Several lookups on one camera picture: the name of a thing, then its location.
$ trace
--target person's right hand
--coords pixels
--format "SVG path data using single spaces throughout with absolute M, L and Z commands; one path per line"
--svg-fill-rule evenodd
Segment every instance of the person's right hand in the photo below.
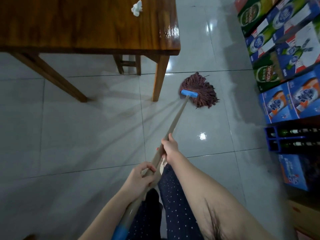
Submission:
M 162 139 L 161 143 L 162 143 L 164 150 L 166 152 L 166 161 L 169 164 L 171 164 L 171 162 L 173 160 L 173 155 L 176 152 L 179 152 L 178 143 L 172 137 L 172 133 L 169 134 L 169 140 Z

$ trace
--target crumpled tissue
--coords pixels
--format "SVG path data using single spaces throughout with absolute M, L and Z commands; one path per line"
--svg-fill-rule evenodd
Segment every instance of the crumpled tissue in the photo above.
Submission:
M 133 8 L 131 8 L 131 12 L 133 12 L 133 15 L 138 17 L 140 12 L 142 12 L 142 1 L 139 0 L 136 4 L 133 5 Z

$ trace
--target table top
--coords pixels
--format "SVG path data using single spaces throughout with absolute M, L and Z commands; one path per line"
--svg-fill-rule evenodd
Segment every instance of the table top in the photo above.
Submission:
M 175 0 L 0 0 L 0 51 L 178 55 Z

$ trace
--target person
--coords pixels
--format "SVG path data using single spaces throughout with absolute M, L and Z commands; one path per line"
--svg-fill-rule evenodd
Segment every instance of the person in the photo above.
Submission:
M 162 139 L 161 143 L 166 152 L 166 163 L 162 163 L 164 168 L 158 187 L 169 240 L 274 239 L 225 187 L 190 163 L 179 151 L 172 134 L 169 134 L 169 140 Z M 80 240 L 112 238 L 126 207 L 155 180 L 154 175 L 141 176 L 146 168 L 156 171 L 149 162 L 135 167 Z M 127 239 L 161 239 L 161 212 L 159 195 L 156 190 L 150 190 Z

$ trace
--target hand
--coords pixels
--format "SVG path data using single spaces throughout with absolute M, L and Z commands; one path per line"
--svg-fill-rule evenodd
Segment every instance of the hand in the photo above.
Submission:
M 156 172 L 156 168 L 150 162 L 143 162 L 132 169 L 127 180 L 124 182 L 120 191 L 123 192 L 130 202 L 133 202 L 138 198 L 147 186 L 149 186 L 155 179 L 154 175 L 149 175 L 146 177 L 141 176 L 141 172 L 146 168 L 150 169 L 152 172 Z
M 179 152 L 178 143 L 172 137 L 172 133 L 169 134 L 169 140 L 162 139 L 161 143 L 162 143 L 164 150 L 166 152 L 166 155 L 165 155 L 166 161 L 169 164 L 171 164 L 173 157 L 174 157 L 174 154 Z

